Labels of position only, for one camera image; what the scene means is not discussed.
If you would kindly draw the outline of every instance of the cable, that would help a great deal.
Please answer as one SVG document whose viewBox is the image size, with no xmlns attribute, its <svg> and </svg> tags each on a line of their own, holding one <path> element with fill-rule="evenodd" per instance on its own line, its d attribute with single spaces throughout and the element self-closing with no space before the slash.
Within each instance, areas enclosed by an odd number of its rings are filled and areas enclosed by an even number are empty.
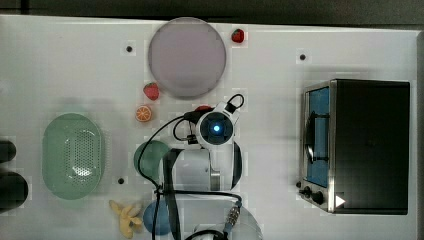
<svg viewBox="0 0 424 240">
<path fill-rule="evenodd" d="M 232 193 L 226 193 L 226 192 L 202 192 L 202 191 L 185 191 L 185 190 L 174 190 L 173 191 L 176 194 L 193 194 L 193 195 L 213 195 L 213 196 L 225 196 L 225 197 L 232 197 L 236 198 L 240 202 L 242 202 L 242 198 L 239 195 L 232 194 Z"/>
<path fill-rule="evenodd" d="M 232 96 L 231 98 L 230 98 L 230 100 L 228 100 L 227 101 L 227 103 L 231 103 L 231 101 L 235 98 L 235 97 L 240 97 L 241 98 L 241 103 L 240 103 L 240 105 L 238 106 L 238 107 L 236 107 L 236 109 L 239 109 L 239 108 L 241 108 L 241 106 L 243 106 L 243 104 L 244 104 L 244 97 L 243 97 L 243 95 L 241 95 L 241 94 L 236 94 L 236 95 L 234 95 L 234 96 Z"/>
<path fill-rule="evenodd" d="M 219 240 L 221 240 L 221 239 L 224 240 L 225 239 L 224 234 L 222 234 L 220 231 L 213 230 L 213 229 L 206 229 L 206 230 L 202 230 L 202 231 L 198 231 L 198 232 L 193 233 L 192 235 L 190 235 L 185 240 L 191 240 L 191 239 L 193 239 L 193 238 L 195 238 L 197 236 L 203 235 L 203 234 L 213 234 Z"/>
<path fill-rule="evenodd" d="M 185 119 L 180 119 L 180 121 L 178 121 L 176 124 L 175 124 L 175 126 L 174 126 L 174 129 L 172 130 L 172 134 L 174 135 L 174 138 L 175 139 L 177 139 L 178 141 L 184 141 L 184 139 L 182 139 L 182 138 L 179 138 L 178 136 L 177 136 L 177 134 L 176 134 L 176 130 L 177 130 L 177 126 L 178 126 L 178 124 L 180 124 L 182 121 L 184 121 Z"/>
<path fill-rule="evenodd" d="M 156 237 L 156 219 L 158 217 L 159 201 L 160 201 L 160 193 L 159 193 L 159 191 L 156 191 L 156 207 L 155 207 L 155 214 L 153 215 L 153 228 L 152 228 L 152 239 L 153 240 Z"/>
<path fill-rule="evenodd" d="M 155 185 L 156 190 L 160 189 L 160 186 L 158 183 L 156 183 L 153 179 L 151 179 L 149 176 L 146 176 L 143 171 L 141 171 L 141 167 L 140 167 L 140 161 L 141 161 L 141 157 L 143 156 L 144 151 L 146 150 L 147 146 L 149 145 L 149 143 L 152 141 L 152 139 L 156 136 L 156 134 L 158 134 L 160 131 L 162 131 L 162 129 L 164 129 L 166 126 L 168 126 L 169 124 L 171 124 L 172 122 L 183 118 L 184 116 L 179 116 L 176 117 L 174 119 L 172 119 L 171 121 L 167 122 L 165 125 L 163 125 L 161 128 L 159 128 L 150 138 L 149 140 L 146 142 L 146 144 L 144 145 L 143 149 L 141 150 L 140 156 L 138 157 L 137 160 L 137 170 L 138 172 L 141 174 L 141 176 L 143 176 L 144 178 L 146 178 L 147 180 L 149 180 L 153 185 Z"/>
</svg>

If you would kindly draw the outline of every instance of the green bowl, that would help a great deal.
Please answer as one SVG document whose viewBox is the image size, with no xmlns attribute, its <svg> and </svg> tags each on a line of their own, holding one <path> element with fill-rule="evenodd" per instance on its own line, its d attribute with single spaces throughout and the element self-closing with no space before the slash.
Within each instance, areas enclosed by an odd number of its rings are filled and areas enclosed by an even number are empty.
<svg viewBox="0 0 424 240">
<path fill-rule="evenodd" d="M 134 154 L 134 168 L 137 170 L 138 173 L 140 173 L 140 171 L 138 171 L 137 162 L 138 158 L 140 157 L 141 150 L 143 150 L 143 147 L 145 145 L 146 143 L 141 144 Z M 152 140 L 146 147 L 146 150 L 144 150 L 143 156 L 140 161 L 140 167 L 143 173 L 146 176 L 152 178 L 153 180 L 158 181 L 159 162 L 168 151 L 168 145 L 161 141 Z"/>
<path fill-rule="evenodd" d="M 85 197 L 100 182 L 104 156 L 104 139 L 93 122 L 75 113 L 61 115 L 44 132 L 44 183 L 60 198 Z"/>
</svg>

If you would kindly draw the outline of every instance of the oven door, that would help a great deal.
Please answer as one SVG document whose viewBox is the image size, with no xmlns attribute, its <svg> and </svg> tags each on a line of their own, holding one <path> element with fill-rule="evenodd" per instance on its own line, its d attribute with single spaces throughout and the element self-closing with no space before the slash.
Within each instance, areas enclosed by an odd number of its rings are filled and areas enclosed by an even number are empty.
<svg viewBox="0 0 424 240">
<path fill-rule="evenodd" d="M 304 180 L 328 187 L 330 89 L 306 92 L 304 129 Z"/>
</svg>

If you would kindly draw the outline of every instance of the toaster oven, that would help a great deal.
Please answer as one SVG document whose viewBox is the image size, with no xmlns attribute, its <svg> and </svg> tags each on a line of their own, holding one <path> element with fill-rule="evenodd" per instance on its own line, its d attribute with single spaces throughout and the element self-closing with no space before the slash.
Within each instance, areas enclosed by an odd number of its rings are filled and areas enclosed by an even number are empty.
<svg viewBox="0 0 424 240">
<path fill-rule="evenodd" d="M 408 82 L 334 79 L 304 90 L 301 197 L 340 214 L 408 212 Z"/>
</svg>

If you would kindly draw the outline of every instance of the orange slice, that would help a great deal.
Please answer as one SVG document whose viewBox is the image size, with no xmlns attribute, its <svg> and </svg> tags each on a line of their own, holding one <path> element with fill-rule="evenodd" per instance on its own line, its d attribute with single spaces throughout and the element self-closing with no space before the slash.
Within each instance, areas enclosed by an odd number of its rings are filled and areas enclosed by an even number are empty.
<svg viewBox="0 0 424 240">
<path fill-rule="evenodd" d="M 147 122 L 152 118 L 152 110 L 148 106 L 143 105 L 137 109 L 135 117 L 140 122 Z"/>
</svg>

